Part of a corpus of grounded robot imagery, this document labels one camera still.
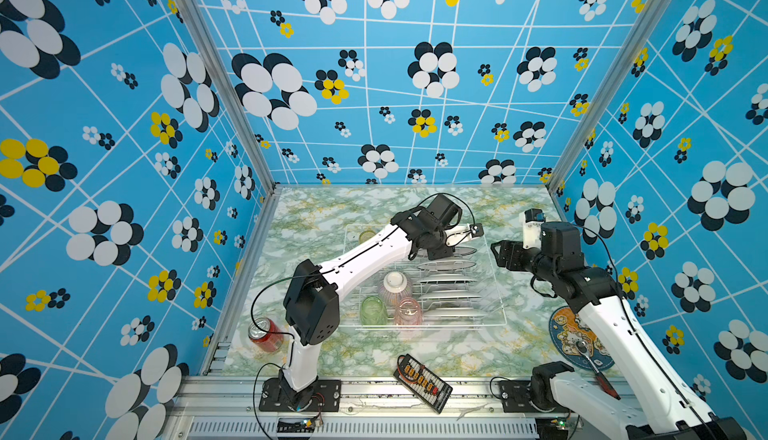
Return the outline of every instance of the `battery charger board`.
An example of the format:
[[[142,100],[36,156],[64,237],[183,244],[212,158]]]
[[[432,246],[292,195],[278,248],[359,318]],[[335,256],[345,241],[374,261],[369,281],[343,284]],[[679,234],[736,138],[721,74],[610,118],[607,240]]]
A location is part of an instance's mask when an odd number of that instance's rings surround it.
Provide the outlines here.
[[[395,378],[435,412],[441,413],[453,392],[453,387],[410,355],[400,356],[398,360]]]

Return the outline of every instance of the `round cartoon mouse pad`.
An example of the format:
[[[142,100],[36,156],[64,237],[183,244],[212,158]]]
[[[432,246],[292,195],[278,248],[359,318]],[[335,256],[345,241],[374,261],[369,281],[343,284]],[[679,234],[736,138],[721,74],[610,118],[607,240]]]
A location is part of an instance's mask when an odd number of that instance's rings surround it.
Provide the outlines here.
[[[598,370],[611,368],[614,360],[608,354],[608,350],[600,339],[589,329],[578,315],[574,315],[571,308],[564,306],[552,313],[549,319],[549,335],[552,338],[554,348],[577,367],[592,371],[589,361],[576,349],[576,342],[583,340],[587,345],[587,354]]]

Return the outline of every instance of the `marble tabletop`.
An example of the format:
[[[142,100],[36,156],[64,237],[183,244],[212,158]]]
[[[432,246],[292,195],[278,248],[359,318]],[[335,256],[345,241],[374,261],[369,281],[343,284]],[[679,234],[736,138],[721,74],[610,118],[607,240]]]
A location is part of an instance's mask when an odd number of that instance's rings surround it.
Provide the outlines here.
[[[477,222],[483,224],[489,245],[504,239],[521,240],[518,214],[529,208],[542,209],[550,220],[558,218],[546,189],[541,187],[283,187],[220,374],[254,376],[265,362],[283,365],[287,361],[287,339],[274,353],[262,351],[248,339],[249,309],[265,285],[293,275],[302,260],[320,263],[341,254],[347,225],[385,224],[392,215],[438,192],[456,195],[470,205]],[[404,353],[442,377],[530,376],[533,367],[562,360],[550,339],[548,321],[564,301],[533,292],[528,285],[530,273],[496,269],[494,274],[506,314],[505,326],[416,333],[339,328],[322,343],[319,375],[390,377],[396,358]],[[282,305],[287,283],[265,291],[254,309],[255,316],[271,318],[282,330],[287,329]],[[620,375],[615,367],[605,374]]]

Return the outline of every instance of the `floral pattern wall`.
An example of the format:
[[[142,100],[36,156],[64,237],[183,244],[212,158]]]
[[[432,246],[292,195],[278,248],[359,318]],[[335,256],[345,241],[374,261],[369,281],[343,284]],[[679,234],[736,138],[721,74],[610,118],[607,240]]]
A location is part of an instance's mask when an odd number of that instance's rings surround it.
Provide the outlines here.
[[[647,2],[197,0],[282,184],[546,183]]]
[[[768,4],[674,0],[555,186],[660,350],[768,438]]]
[[[264,189],[174,0],[0,0],[0,52],[0,438],[155,438]]]

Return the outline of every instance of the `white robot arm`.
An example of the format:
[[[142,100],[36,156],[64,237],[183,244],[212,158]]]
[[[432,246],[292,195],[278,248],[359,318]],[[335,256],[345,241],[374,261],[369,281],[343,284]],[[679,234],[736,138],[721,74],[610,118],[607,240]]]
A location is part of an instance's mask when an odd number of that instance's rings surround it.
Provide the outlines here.
[[[480,224],[451,224],[456,215],[461,218],[461,209],[446,195],[434,197],[427,207],[395,215],[350,252],[319,265],[304,260],[296,268],[283,301],[293,341],[288,365],[280,373],[280,387],[296,409],[312,396],[320,345],[339,326],[340,302],[361,282],[389,263],[412,260],[420,249],[435,260],[452,255],[457,244],[482,236]]]
[[[528,271],[549,281],[609,350],[634,391],[642,412],[592,386],[564,362],[534,368],[532,400],[560,404],[610,438],[746,438],[732,418],[718,418],[648,337],[632,314],[618,283],[601,268],[585,267],[575,226],[545,222],[541,210],[520,215],[523,242],[504,240],[491,248],[498,266]]]

